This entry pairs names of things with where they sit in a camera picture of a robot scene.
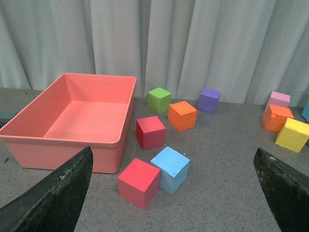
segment pink cube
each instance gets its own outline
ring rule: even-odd
[[[268,109],[269,105],[288,107],[289,104],[290,104],[290,95],[272,91],[270,98],[266,104],[265,112]]]
[[[118,177],[122,198],[145,210],[160,186],[160,169],[135,158]]]
[[[166,128],[158,116],[136,120],[136,137],[143,150],[164,146]]]

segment purple cube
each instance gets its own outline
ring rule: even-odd
[[[306,120],[305,123],[309,124],[309,121]],[[308,141],[306,142],[306,145],[309,146],[309,139],[308,139]]]
[[[197,109],[214,114],[221,96],[221,92],[209,88],[203,89],[199,95]]]

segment teal cube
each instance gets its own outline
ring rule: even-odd
[[[147,93],[147,107],[157,114],[169,109],[172,103],[172,93],[163,88],[155,88]]]
[[[302,117],[303,117],[305,120],[309,121],[309,99],[308,99],[308,101],[307,101],[307,103],[306,103],[306,105],[305,105],[305,107],[304,107],[303,112],[301,113],[301,115],[302,115]]]
[[[161,170],[160,187],[172,195],[186,179],[190,160],[167,146],[150,163]]]

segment white curtain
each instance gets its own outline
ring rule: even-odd
[[[0,0],[0,87],[43,90],[63,73],[137,77],[197,100],[309,97],[307,0]]]

